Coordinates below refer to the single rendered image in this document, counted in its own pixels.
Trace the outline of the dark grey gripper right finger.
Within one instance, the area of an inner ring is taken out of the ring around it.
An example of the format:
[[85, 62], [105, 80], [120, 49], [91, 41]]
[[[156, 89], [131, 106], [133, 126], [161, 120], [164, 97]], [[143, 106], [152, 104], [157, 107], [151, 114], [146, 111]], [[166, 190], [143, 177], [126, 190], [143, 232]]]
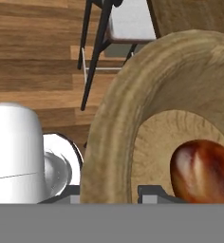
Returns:
[[139, 185], [139, 204], [184, 203], [184, 200], [168, 195], [160, 185]]

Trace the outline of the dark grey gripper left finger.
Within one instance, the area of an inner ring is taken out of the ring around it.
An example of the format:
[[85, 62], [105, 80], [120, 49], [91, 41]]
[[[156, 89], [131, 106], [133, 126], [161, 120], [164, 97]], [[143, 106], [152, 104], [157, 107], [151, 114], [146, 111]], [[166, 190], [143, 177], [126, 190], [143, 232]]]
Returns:
[[79, 204], [80, 203], [80, 186], [68, 185], [59, 196], [51, 197], [42, 201], [42, 204]]

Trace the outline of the light wooden bowl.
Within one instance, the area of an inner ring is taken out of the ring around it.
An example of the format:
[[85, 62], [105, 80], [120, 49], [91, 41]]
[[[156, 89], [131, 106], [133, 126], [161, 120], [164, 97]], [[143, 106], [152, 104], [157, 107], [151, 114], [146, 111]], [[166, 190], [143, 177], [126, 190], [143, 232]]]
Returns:
[[119, 72], [91, 123], [83, 203], [133, 203], [139, 185], [175, 196], [170, 160], [191, 140], [224, 147], [224, 34], [171, 33]]

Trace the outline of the brown chicken drumstick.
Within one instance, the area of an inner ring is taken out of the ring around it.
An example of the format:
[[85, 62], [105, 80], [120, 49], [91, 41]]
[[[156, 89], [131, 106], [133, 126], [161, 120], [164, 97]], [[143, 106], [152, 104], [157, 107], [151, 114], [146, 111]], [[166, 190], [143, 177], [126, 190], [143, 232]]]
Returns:
[[224, 204], [224, 147], [210, 140], [181, 144], [171, 157], [170, 176], [175, 196]]

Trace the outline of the white cylinder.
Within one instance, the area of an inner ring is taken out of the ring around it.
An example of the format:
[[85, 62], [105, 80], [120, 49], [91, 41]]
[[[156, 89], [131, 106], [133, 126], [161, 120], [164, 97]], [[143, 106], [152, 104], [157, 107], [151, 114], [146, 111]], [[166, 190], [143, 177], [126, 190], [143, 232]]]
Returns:
[[20, 104], [0, 103], [0, 204], [37, 204], [47, 198], [38, 116]]

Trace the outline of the black-framed stool with grey seat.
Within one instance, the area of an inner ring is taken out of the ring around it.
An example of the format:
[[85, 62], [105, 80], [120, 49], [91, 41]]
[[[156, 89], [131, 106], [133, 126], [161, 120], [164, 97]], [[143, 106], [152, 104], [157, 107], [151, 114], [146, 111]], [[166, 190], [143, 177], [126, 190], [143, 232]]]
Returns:
[[[90, 65], [85, 65], [85, 44], [92, 6], [101, 10], [92, 50]], [[85, 0], [83, 29], [77, 68], [84, 72], [84, 94], [81, 110], [84, 111], [96, 70], [121, 70], [120, 67], [97, 67], [100, 55], [111, 44], [130, 44], [125, 61], [135, 53], [139, 44], [157, 39], [147, 0]]]

